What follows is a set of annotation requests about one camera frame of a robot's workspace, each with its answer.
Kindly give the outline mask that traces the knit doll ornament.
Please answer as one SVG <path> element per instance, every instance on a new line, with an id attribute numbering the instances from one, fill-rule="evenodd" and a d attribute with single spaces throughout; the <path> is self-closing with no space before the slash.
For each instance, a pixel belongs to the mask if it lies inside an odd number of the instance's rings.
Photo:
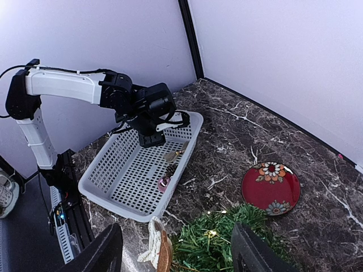
<path id="1" fill-rule="evenodd" d="M 161 220 L 154 216 L 149 221 L 149 245 L 148 250 L 141 253 L 138 262 L 150 262 L 157 271 L 170 271 L 173 248 Z"/>

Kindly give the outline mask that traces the small potted christmas tree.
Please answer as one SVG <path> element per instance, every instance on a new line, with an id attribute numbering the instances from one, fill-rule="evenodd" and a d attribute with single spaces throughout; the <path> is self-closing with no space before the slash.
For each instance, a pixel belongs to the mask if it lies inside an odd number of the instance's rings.
<path id="1" fill-rule="evenodd" d="M 171 271 L 233 271 L 231 234 L 235 223 L 248 225 L 283 261 L 299 268 L 285 239 L 274 234 L 266 221 L 267 213 L 249 204 L 202 214 L 172 236 Z"/>

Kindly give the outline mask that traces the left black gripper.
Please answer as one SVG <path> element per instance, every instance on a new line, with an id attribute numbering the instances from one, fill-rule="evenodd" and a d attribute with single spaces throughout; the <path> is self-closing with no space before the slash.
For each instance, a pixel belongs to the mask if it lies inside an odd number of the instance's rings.
<path id="1" fill-rule="evenodd" d="M 163 146 L 166 143 L 164 133 L 162 131 L 156 132 L 153 135 L 145 136 L 138 133 L 140 146 L 143 148 L 150 148 L 155 146 Z"/>

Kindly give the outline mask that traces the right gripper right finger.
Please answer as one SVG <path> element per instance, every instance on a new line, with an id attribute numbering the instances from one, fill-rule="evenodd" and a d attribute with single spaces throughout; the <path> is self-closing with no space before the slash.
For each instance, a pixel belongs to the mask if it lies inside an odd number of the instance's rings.
<path id="1" fill-rule="evenodd" d="M 235 223 L 231 234 L 231 252 L 234 271 L 297 271 L 273 252 L 246 224 Z"/>

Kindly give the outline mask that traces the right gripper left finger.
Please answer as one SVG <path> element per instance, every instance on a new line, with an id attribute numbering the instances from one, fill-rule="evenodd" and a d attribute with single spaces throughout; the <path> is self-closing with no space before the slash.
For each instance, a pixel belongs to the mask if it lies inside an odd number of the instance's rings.
<path id="1" fill-rule="evenodd" d="M 121 227 L 110 224 L 75 259 L 58 271 L 121 271 L 123 235 Z"/>

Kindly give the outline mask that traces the red floral plate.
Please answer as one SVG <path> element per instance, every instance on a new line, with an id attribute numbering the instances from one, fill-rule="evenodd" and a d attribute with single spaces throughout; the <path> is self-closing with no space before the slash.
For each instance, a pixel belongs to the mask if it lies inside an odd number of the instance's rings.
<path id="1" fill-rule="evenodd" d="M 297 175 L 286 165 L 264 161 L 252 166 L 243 176 L 244 201 L 269 216 L 289 212 L 299 201 L 301 185 Z"/>

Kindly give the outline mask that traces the white plastic basket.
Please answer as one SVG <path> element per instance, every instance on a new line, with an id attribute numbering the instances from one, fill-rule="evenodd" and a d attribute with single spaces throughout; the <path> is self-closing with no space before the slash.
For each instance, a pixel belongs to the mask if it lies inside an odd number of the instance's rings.
<path id="1" fill-rule="evenodd" d="M 135 130 L 112 135 L 81 177 L 80 193 L 124 218 L 141 223 L 154 216 L 160 218 L 190 160 L 204 121 L 197 112 L 188 114 L 189 126 L 164 130 L 166 142 L 162 146 L 141 147 Z M 164 155 L 181 149 L 184 143 L 188 146 L 176 159 L 176 170 L 161 192 L 158 181 L 168 167 Z"/>

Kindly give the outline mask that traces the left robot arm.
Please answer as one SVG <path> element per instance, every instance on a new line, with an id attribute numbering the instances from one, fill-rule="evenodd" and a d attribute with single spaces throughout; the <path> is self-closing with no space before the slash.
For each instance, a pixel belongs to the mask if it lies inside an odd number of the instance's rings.
<path id="1" fill-rule="evenodd" d="M 72 70 L 111 69 L 130 76 L 134 84 L 152 86 L 165 82 L 173 91 L 194 79 L 192 70 L 179 64 L 175 57 L 169 61 L 153 59 L 137 62 L 118 59 L 103 62 L 43 61 L 43 64 Z M 115 125 L 114 112 L 109 109 L 54 96 L 42 96 L 41 100 L 43 120 L 58 153 L 69 148 L 78 151 Z M 19 125 L 12 118 L 1 119 L 1 156 L 24 176 L 29 176 L 37 168 L 35 156 Z"/>

